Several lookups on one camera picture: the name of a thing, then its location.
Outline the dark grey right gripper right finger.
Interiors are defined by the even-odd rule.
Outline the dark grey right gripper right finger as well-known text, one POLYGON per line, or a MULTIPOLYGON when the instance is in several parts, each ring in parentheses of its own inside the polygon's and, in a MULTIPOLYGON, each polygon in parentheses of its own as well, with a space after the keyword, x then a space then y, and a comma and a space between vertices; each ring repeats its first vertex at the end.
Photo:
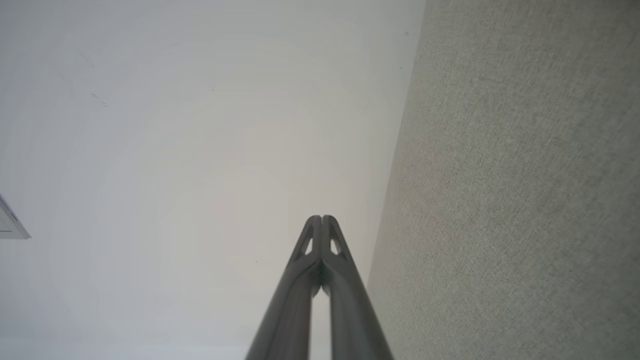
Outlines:
POLYGON ((391 360, 393 354, 338 221, 322 217, 322 287, 330 299, 333 360, 391 360))

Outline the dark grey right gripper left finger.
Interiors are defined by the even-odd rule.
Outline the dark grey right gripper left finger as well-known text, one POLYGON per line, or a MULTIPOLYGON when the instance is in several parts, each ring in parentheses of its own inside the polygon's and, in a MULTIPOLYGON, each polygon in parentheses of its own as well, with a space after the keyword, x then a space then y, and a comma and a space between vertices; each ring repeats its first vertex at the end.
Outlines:
POLYGON ((322 217, 313 215, 302 228, 278 282, 247 360, 307 360, 313 296, 321 285, 322 217))

